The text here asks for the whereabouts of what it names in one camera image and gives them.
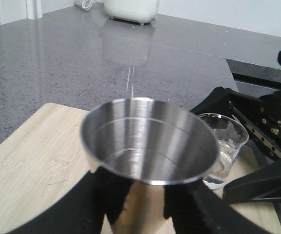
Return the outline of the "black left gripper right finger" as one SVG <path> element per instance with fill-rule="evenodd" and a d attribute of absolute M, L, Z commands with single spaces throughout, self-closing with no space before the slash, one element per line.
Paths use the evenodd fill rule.
<path fill-rule="evenodd" d="M 267 234 L 236 212 L 201 181 L 164 186 L 165 218 L 177 234 Z"/>

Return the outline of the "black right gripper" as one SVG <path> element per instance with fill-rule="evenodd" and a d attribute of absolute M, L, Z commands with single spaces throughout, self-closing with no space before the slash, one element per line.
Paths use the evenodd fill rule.
<path fill-rule="evenodd" d="M 216 87 L 190 112 L 224 116 L 234 113 L 256 146 L 267 157 L 277 160 L 225 185 L 223 200 L 229 204 L 281 203 L 281 90 L 252 97 L 231 88 Z"/>

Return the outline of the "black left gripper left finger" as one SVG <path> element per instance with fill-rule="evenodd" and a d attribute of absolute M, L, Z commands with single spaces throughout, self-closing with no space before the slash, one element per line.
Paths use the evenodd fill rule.
<path fill-rule="evenodd" d="M 58 202 L 13 234 L 99 234 L 104 218 L 113 225 L 123 211 L 128 179 L 104 168 L 85 176 Z"/>

